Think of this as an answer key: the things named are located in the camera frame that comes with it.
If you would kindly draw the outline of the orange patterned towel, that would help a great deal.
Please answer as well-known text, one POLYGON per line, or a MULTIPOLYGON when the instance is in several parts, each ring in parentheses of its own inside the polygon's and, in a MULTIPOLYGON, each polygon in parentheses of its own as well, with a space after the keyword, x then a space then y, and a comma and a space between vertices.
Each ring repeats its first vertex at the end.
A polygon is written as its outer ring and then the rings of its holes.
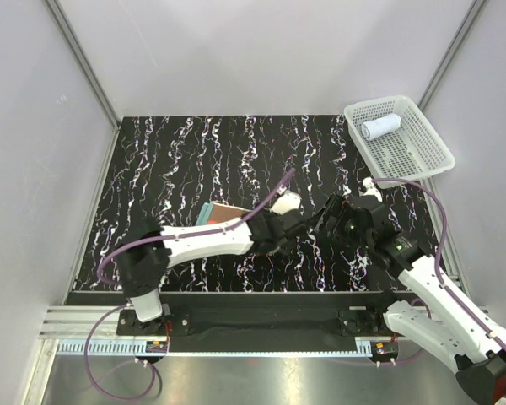
POLYGON ((228 222, 232 219, 241 218, 248 212, 247 209, 229 206, 219 202, 205 202, 197 217, 196 226, 228 222))

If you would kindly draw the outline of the white terry towel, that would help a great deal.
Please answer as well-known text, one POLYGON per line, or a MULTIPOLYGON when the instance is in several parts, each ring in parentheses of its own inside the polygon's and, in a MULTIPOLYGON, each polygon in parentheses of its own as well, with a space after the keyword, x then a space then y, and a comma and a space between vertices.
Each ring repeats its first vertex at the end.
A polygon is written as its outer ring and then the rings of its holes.
POLYGON ((401 127, 401 118, 397 114, 389 114, 362 123, 361 131, 366 141, 372 141, 401 127))

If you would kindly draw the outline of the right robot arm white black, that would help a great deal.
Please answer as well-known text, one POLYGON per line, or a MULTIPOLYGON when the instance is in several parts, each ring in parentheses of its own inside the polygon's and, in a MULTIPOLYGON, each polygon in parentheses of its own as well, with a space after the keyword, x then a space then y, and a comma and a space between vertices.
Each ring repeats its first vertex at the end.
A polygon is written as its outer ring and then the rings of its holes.
POLYGON ((438 318, 430 319, 385 291, 366 313, 376 334, 391 331, 411 339, 454 374, 477 404, 506 395, 506 329, 465 295, 420 242, 398 231, 388 208, 374 196, 332 196, 314 216, 313 228, 343 246, 361 246, 373 263, 408 287, 438 318))

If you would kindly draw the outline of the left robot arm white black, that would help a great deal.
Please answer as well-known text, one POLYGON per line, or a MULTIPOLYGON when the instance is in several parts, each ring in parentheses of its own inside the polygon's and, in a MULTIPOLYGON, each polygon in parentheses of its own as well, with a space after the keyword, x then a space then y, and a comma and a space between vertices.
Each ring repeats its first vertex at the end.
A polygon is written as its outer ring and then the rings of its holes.
POLYGON ((204 257, 282 252, 292 248, 309 228, 309 221, 297 209, 286 213, 262 209, 222 223, 166 227, 120 246, 116 265, 136 324, 148 334, 164 327, 159 282, 172 267, 204 257))

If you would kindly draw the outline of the white plastic mesh basket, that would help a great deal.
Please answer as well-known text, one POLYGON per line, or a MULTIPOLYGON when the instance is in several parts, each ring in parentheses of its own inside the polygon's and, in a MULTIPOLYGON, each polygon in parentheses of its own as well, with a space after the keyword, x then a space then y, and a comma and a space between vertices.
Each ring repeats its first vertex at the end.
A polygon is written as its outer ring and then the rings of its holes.
POLYGON ((349 134, 374 178, 420 181, 451 170, 455 157, 412 99, 386 96, 345 107, 349 134), (372 141, 361 126, 389 114, 401 118, 401 127, 372 141))

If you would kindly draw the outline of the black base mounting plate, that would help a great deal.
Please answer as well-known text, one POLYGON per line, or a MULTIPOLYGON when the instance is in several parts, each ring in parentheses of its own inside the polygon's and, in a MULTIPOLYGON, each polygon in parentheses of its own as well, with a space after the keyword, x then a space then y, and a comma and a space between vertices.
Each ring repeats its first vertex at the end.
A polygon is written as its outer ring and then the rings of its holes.
POLYGON ((172 336, 204 332, 322 331, 343 337, 386 334, 382 311, 413 293, 168 293, 161 294, 163 314, 141 321, 135 310, 122 310, 117 334, 172 336))

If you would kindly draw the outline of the aluminium frame rail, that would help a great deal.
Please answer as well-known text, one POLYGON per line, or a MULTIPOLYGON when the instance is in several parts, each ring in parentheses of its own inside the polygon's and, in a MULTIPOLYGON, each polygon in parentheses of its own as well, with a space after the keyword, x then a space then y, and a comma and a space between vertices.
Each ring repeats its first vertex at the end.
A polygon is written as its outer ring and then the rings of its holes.
POLYGON ((171 328, 156 336, 117 334, 122 310, 63 306, 51 307, 39 337, 55 339, 61 354, 89 354, 141 358, 196 357, 335 357, 371 358, 396 355, 400 341, 411 340, 387 329, 386 334, 367 333, 343 337, 322 331, 204 332, 172 336, 171 328))

